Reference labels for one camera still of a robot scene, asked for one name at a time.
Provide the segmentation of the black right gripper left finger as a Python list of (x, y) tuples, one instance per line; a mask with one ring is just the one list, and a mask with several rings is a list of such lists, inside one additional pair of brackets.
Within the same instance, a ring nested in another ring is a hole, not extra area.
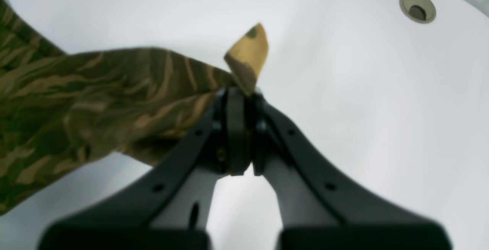
[(184, 139), (143, 177), (53, 224), (40, 250), (211, 250), (206, 224), (217, 180), (249, 167), (246, 97), (219, 90)]

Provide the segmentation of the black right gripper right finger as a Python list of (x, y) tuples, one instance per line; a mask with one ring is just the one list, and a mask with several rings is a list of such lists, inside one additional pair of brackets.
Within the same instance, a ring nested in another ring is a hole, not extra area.
[(250, 112), (254, 173), (274, 189), (283, 222), (278, 250), (452, 249), (439, 223), (352, 180), (261, 94)]

